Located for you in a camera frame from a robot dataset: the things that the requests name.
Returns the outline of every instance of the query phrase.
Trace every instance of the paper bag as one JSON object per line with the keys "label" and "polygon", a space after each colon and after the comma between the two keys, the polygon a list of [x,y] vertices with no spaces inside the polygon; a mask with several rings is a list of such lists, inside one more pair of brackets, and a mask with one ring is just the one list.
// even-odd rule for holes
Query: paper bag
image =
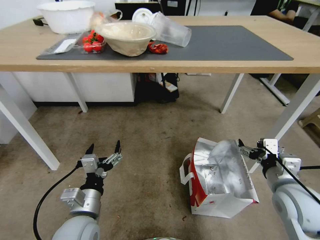
{"label": "paper bag", "polygon": [[[189,173],[184,162],[189,160]],[[192,214],[232,218],[259,199],[238,143],[199,138],[180,167],[181,183],[189,182]]]}

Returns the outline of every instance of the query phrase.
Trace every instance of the white table frame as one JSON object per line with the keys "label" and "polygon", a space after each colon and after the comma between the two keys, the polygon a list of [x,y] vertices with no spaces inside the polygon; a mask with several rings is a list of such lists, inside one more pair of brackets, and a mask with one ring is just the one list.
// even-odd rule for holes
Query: white table frame
{"label": "white table frame", "polygon": [[[88,111],[88,107],[84,100],[72,73],[63,73],[67,83],[73,91],[80,107],[83,112]],[[37,154],[43,159],[51,170],[57,170],[59,167],[59,161],[39,136],[37,131],[30,124],[28,119],[24,116],[22,111],[6,92],[3,86],[0,84],[0,110],[8,118],[8,120],[14,125],[14,127],[20,132],[20,134],[27,140],[31,147],[37,152]]]}
{"label": "white table frame", "polygon": [[[312,12],[311,16],[309,17],[308,21],[306,22],[306,24],[304,25],[304,27],[302,29],[303,31],[308,32],[309,29],[311,28],[312,24],[317,19],[318,15],[320,13],[320,7],[316,6],[316,5],[308,4],[308,3],[299,2],[299,9],[298,9],[298,12],[296,13],[296,15],[298,15],[298,13],[300,12],[301,5],[309,6],[309,7],[311,6],[311,7],[315,8],[315,10]],[[281,73],[276,73],[273,75],[273,77],[270,81],[268,81],[268,79],[266,79],[266,78],[260,78],[260,80],[280,100],[280,102],[284,106],[287,106],[290,103],[290,100],[274,86],[276,84],[276,82],[278,81],[278,79],[280,78],[280,76],[281,76]]]}
{"label": "white table frame", "polygon": [[[88,107],[84,101],[84,97],[78,88],[76,80],[72,73],[64,73],[66,81],[69,83],[74,94],[78,99],[78,103],[83,112],[88,111]],[[232,98],[244,76],[244,73],[236,74],[227,96],[222,104],[221,113],[225,113]],[[300,87],[291,103],[286,107],[279,119],[273,126],[273,128],[266,134],[266,138],[276,138],[278,140],[286,133],[294,121],[299,117],[311,100],[320,91],[320,74],[310,74]],[[33,147],[33,149],[39,154],[43,161],[49,166],[51,170],[57,170],[59,167],[59,161],[53,155],[48,146],[41,139],[39,134],[30,124],[28,119],[23,115],[21,110],[15,104],[13,99],[0,85],[0,110],[9,119],[9,121],[16,127],[21,135],[27,140],[27,142]],[[252,173],[259,165],[255,164],[251,169]]]}

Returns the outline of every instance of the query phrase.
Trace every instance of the cup lid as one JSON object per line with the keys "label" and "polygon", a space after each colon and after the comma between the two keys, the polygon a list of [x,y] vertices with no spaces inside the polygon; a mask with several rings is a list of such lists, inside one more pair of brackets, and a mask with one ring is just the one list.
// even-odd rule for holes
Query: cup lid
{"label": "cup lid", "polygon": [[147,8],[139,8],[132,15],[132,21],[138,23],[150,23],[152,12]]}

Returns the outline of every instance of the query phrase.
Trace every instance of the white plastic bowl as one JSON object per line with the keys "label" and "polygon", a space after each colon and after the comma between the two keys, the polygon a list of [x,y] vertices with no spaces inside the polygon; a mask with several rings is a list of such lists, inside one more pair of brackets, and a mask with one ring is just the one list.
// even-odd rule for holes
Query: white plastic bowl
{"label": "white plastic bowl", "polygon": [[94,13],[94,2],[64,1],[37,6],[55,33],[74,34],[90,29],[90,18]]}
{"label": "white plastic bowl", "polygon": [[102,24],[95,30],[114,51],[129,57],[144,53],[149,41],[157,34],[148,24],[134,22]]}

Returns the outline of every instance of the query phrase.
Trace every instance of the person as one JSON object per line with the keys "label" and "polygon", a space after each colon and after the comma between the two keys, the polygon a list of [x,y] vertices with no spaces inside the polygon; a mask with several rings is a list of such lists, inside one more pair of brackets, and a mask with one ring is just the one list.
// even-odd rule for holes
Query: person
{"label": "person", "polygon": [[251,15],[268,15],[293,24],[298,7],[299,3],[292,0],[256,0]]}

